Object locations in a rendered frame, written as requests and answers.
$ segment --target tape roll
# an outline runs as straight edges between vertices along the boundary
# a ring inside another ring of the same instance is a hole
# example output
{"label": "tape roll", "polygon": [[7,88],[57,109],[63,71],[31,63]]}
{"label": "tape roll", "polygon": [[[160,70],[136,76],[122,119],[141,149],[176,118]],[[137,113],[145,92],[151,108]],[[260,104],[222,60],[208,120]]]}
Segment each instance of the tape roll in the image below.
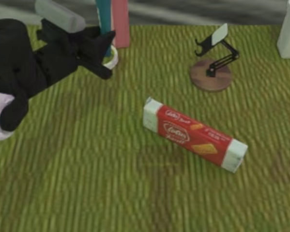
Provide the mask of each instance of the tape roll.
{"label": "tape roll", "polygon": [[104,66],[106,68],[109,68],[109,69],[113,69],[118,64],[118,61],[119,61],[118,51],[117,51],[117,49],[115,48],[114,45],[111,46],[111,50],[114,53],[113,58],[112,58],[112,60],[110,62],[104,64]]}

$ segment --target lamp base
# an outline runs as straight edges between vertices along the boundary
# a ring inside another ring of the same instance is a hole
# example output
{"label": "lamp base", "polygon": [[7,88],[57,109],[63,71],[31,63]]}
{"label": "lamp base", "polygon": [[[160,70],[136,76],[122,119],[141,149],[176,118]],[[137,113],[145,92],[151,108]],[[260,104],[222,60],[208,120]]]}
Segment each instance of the lamp base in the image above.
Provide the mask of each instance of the lamp base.
{"label": "lamp base", "polygon": [[222,67],[216,71],[215,77],[206,75],[206,70],[209,68],[213,60],[201,60],[193,65],[190,69],[190,78],[192,83],[208,92],[219,92],[227,87],[232,82],[232,73],[227,66]]}

